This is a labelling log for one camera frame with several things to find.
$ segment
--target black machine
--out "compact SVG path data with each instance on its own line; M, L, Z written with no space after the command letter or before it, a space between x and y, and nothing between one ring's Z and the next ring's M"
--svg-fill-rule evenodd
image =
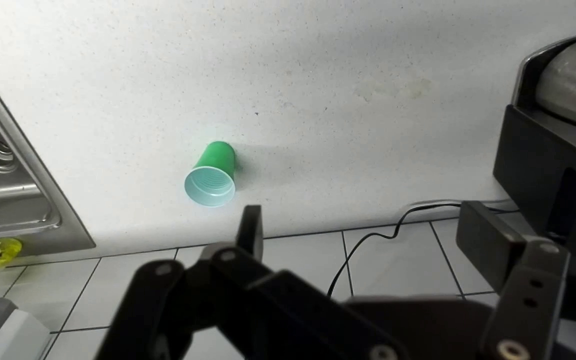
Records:
M193 332L216 326L253 360L576 360L556 342L557 321L576 321L576 105L560 105L569 86L556 79L569 50L576 38L524 64L493 168L541 238L528 243L482 205L461 205L458 246L499 295L496 309L409 299L337 305L260 263L261 208L247 206L233 245L208 246L192 269L159 261L134 275L97 358L176 360Z

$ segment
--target black cable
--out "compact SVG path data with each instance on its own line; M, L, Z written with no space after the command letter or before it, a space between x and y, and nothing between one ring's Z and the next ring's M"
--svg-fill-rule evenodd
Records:
M339 277L341 277L343 269L347 266L350 258L353 257L353 253L355 253L368 238L373 236L373 238L393 240L393 238L399 234L399 228L401 228L404 221L406 221L409 215L422 213L422 210L434 210L434 208L448 208L448 206L449 206L449 208L460 208L461 203L419 205L419 206L407 208L407 210L401 215L401 218L396 223L391 236L385 236L385 234L379 234L379 232L368 232L364 238L360 238L360 240L351 246L351 250L347 253L347 257L346 257L343 264L339 266L339 271L333 275L333 278L332 278L332 283L329 283L329 286L327 286L327 299L332 297L333 286L335 286L335 283L339 281Z

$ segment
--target green cup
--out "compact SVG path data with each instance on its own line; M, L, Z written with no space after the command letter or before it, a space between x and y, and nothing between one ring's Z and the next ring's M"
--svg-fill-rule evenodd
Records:
M233 199L235 155L228 143L209 143L188 172L184 190L199 206L224 206Z

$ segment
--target white tile floor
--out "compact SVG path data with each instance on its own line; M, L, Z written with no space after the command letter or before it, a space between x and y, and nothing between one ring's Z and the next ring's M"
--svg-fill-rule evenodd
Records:
M369 231L329 232L263 243L268 269L287 269L319 291L343 255ZM409 224L396 240L369 238L351 258L333 293L353 297L466 297L493 302L490 286L458 250L456 221ZM47 360L94 358L134 271L155 258L176 258L192 266L202 246L110 257L80 263L10 269L0 277L0 297L36 314L53 332ZM573 325L562 325L565 339ZM196 334L188 357L197 360L241 358L216 331Z

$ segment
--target sink basin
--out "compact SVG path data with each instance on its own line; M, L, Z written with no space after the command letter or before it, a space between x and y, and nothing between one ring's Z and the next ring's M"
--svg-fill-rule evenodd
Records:
M94 243L0 101L0 238L24 255L91 248Z

